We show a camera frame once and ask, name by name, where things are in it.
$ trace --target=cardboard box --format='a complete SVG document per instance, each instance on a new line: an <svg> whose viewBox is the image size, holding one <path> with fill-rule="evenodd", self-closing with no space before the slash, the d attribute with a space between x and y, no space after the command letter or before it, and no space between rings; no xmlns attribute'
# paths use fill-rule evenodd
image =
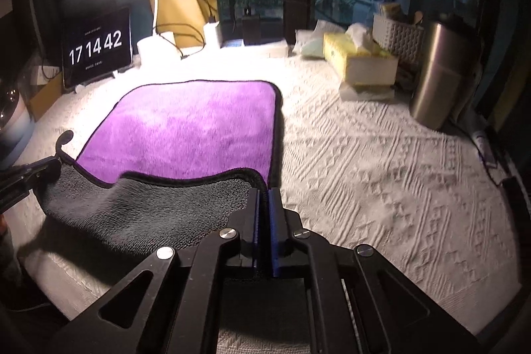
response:
<svg viewBox="0 0 531 354"><path fill-rule="evenodd" d="M341 80L351 86L390 86L395 83L398 59L378 46L370 53L358 48L348 35L325 34L323 52Z"/></svg>
<svg viewBox="0 0 531 354"><path fill-rule="evenodd" d="M30 99L28 109L33 114L35 121L43 117L51 106L63 94L63 73L60 72L52 78L37 94Z"/></svg>

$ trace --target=metal screw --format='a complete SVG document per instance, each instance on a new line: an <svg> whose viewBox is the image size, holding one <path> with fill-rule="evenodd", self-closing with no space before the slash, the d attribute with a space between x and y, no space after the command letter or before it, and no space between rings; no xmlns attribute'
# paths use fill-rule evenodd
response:
<svg viewBox="0 0 531 354"><path fill-rule="evenodd" d="M223 239L233 239L237 234L238 232L234 228L223 228L219 232L219 236Z"/></svg>
<svg viewBox="0 0 531 354"><path fill-rule="evenodd" d="M295 230L293 232L293 235L297 239L307 239L308 237L310 237L310 230L307 228L301 228L300 230Z"/></svg>
<svg viewBox="0 0 531 354"><path fill-rule="evenodd" d="M374 248L371 245L359 245L356 252L362 257L370 257L374 253Z"/></svg>
<svg viewBox="0 0 531 354"><path fill-rule="evenodd" d="M174 251L173 248L169 246L163 246L157 249L157 257L160 259L168 259L173 257Z"/></svg>

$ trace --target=black towel edge trim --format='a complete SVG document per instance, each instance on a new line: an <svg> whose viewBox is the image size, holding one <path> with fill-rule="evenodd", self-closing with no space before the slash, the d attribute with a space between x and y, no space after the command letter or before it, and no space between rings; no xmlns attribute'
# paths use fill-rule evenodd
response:
<svg viewBox="0 0 531 354"><path fill-rule="evenodd" d="M81 174L81 176L83 176L89 182L100 188L110 189L116 184L103 182L102 180L93 176L91 173L85 170L74 158L72 158L70 155L68 155L61 149L57 151L57 156L59 156L59 158L64 164L71 166L73 169L75 169L75 171ZM242 179L248 182L253 188L257 188L262 192L267 191L267 186L264 182L264 179L262 178L262 175L252 168L234 168L231 170L222 171L221 173L218 173L216 175L196 177L194 179L170 179L168 177L150 176L136 171L125 171L120 175L118 179L136 180L140 183L173 188L198 186L203 184L215 183L217 181L222 180Z"/></svg>
<svg viewBox="0 0 531 354"><path fill-rule="evenodd" d="M89 139L83 145L83 148L79 152L79 155L75 159L75 161L77 162L78 158L84 152L84 150L87 147L88 143L92 139L92 136L98 131L100 126L102 126L102 124L107 120L107 118L111 115L111 113L114 111L116 106L118 106L118 104L123 100L123 98L128 96L131 92L134 92L137 89L140 89L141 87L146 87L146 86L164 86L164 85L175 85L175 84L184 84L184 83L192 83L192 82L203 82L203 83L266 83L266 84L268 84L268 85L270 85L272 87L272 89L274 91L274 96L275 96L275 98L274 98L274 114L273 114L273 139L272 139L273 142L271 144L271 159L270 159L270 162L269 162L269 173L267 174L267 186L269 186L269 188L280 187L280 169L281 169L281 163L282 163L282 139L283 139L283 133L282 133L282 130L283 130L283 124L282 124L282 103L283 103L282 92L280 91L280 89L278 89L278 86L276 84L271 83L271 82L267 82L266 80L187 80L186 82L148 83L148 84L144 84L144 85L141 85L141 86L137 86L134 89L131 89L126 94L124 94L122 97L120 97L120 99L116 102L116 104L113 106L111 111L109 111L107 116L105 116L105 118L99 123L99 125L96 127L96 129L92 132L92 134L90 135ZM67 156L67 159L74 160L70 155L67 155L67 153L65 153L65 151L61 150L60 153L63 155L62 157ZM101 180L98 180L98 181L101 184L113 185L113 183L106 183L106 182L102 182Z"/></svg>

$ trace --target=purple microfiber towel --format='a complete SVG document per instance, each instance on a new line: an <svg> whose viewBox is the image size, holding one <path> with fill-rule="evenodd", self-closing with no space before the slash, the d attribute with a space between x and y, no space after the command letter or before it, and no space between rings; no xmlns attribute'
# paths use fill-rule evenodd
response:
<svg viewBox="0 0 531 354"><path fill-rule="evenodd" d="M84 268L97 271L100 262L114 259L103 259L105 251L137 260L160 246L196 246L209 233L227 227L230 215L246 206L251 188L260 191L259 215L267 227L267 186L256 170L238 168L182 180L128 171L115 183L102 183L63 152L73 136L65 131L57 139L59 178L43 179L34 193L49 222L39 235L50 242L39 244Z"/></svg>
<svg viewBox="0 0 531 354"><path fill-rule="evenodd" d="M280 99L277 87L267 82L141 86L115 105L77 162L105 183L129 171L197 179L251 168L272 187Z"/></svg>

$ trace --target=white basket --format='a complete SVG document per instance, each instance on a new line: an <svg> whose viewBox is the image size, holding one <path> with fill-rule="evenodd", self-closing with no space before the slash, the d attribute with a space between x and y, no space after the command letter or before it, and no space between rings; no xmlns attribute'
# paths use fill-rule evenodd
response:
<svg viewBox="0 0 531 354"><path fill-rule="evenodd" d="M372 37L378 45L400 61L418 63L424 29L400 23L379 14L374 15Z"/></svg>

